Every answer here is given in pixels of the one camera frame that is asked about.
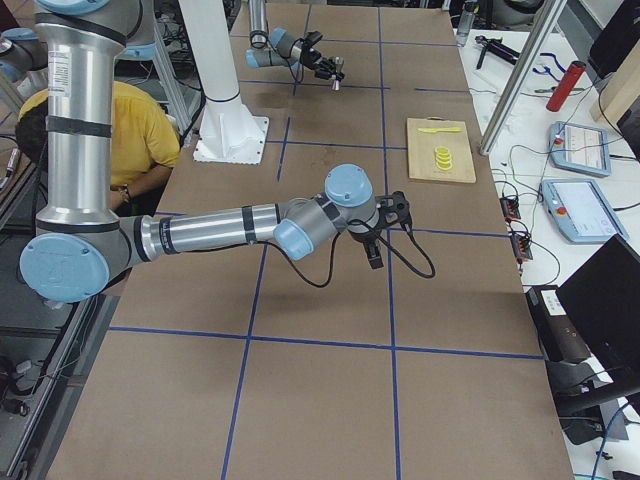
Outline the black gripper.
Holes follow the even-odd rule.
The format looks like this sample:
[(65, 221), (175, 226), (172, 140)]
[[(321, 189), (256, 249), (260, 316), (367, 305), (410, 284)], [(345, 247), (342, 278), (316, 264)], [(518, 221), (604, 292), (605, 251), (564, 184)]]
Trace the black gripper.
[(338, 82), (345, 78), (343, 73), (334, 73), (334, 68), (343, 66), (342, 57), (326, 58), (318, 52), (311, 52), (305, 56), (305, 66), (314, 72), (316, 78)]
[(368, 224), (357, 224), (349, 227), (351, 237), (363, 245), (367, 261), (373, 270), (381, 269), (384, 264), (380, 252), (380, 236), (382, 229)]

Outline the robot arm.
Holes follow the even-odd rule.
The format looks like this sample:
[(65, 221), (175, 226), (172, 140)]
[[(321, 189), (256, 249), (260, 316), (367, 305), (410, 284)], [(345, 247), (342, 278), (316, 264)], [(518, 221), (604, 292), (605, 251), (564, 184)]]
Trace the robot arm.
[(250, 68), (285, 67), (295, 82), (302, 82), (309, 70), (315, 78), (332, 82), (332, 90), (339, 91), (345, 78), (344, 58), (326, 57), (316, 49), (323, 39), (319, 31), (295, 36), (283, 28), (269, 31), (266, 2), (248, 2), (250, 48), (246, 50), (246, 64)]
[(116, 58), (153, 43), (149, 1), (39, 1), (48, 87), (23, 108), (20, 146), (48, 164), (48, 200), (19, 268), (40, 296), (87, 299), (124, 270), (161, 255), (274, 240), (291, 260), (348, 232), (375, 242), (387, 205), (365, 171), (334, 168), (321, 193), (200, 216), (130, 216), (128, 204), (167, 183), (177, 132), (146, 92), (114, 78)]

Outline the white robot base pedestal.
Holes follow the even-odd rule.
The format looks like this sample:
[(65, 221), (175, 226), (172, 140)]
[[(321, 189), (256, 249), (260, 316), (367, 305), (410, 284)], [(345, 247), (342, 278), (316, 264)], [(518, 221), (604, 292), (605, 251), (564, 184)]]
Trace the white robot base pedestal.
[(269, 119), (243, 103), (221, 1), (179, 3), (206, 99), (194, 159), (257, 165)]

